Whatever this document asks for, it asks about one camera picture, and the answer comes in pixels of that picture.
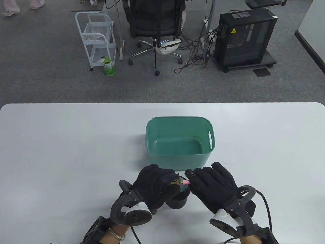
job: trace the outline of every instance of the silver bracelet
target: silver bracelet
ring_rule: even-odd
[[[111,228],[109,228],[109,230],[110,230],[110,233],[112,234],[112,236],[115,238],[115,239],[117,239],[117,240],[119,240],[119,241],[124,241],[125,240],[125,235],[123,236],[123,237],[120,237],[118,234],[116,234]]]

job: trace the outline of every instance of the bin handle hole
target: bin handle hole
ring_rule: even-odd
[[[212,149],[211,131],[209,131],[209,142],[210,142],[210,149]]]

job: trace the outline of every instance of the desk leg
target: desk leg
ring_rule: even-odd
[[[217,6],[216,2],[218,0],[213,0],[212,1],[212,4],[211,4],[211,16],[209,18],[209,21],[208,21],[208,26],[207,26],[207,30],[208,30],[208,35],[209,35],[209,30],[210,30],[210,26],[211,26],[211,21],[214,20],[214,15],[215,15],[215,7]],[[204,43],[202,43],[204,45],[204,48],[203,48],[203,59],[206,58],[206,51],[208,49],[208,44],[209,44],[209,38],[206,39],[206,41]]]
[[[117,16],[117,29],[119,31],[119,36],[120,36],[120,60],[123,60],[123,55],[124,55],[124,40],[122,38],[122,32],[121,32],[121,24],[120,24],[120,16],[119,16],[119,11],[117,9],[117,2],[114,0],[115,4],[115,11],[116,11],[116,16]]]

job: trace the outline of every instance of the white metal cart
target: white metal cart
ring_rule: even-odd
[[[88,16],[88,23],[83,32],[78,21],[78,16],[81,14]],[[103,16],[104,21],[92,21],[92,16]],[[107,14],[100,14],[99,12],[78,12],[75,15],[75,19],[88,57],[90,71],[93,71],[96,66],[103,66],[103,62],[101,61],[103,56],[107,56],[114,65],[116,43],[113,32],[114,22],[111,18]],[[90,55],[87,50],[87,45],[93,46]]]

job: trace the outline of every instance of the hand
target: hand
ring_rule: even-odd
[[[156,164],[143,168],[132,189],[136,189],[144,198],[149,210],[160,208],[163,203],[179,191],[178,185],[171,185],[177,180],[179,174],[172,169],[162,169]]]
[[[189,189],[214,214],[224,208],[224,204],[233,196],[242,198],[234,178],[220,163],[214,162],[212,168],[195,169]],[[245,210],[252,217],[255,212],[255,203],[249,201]]]

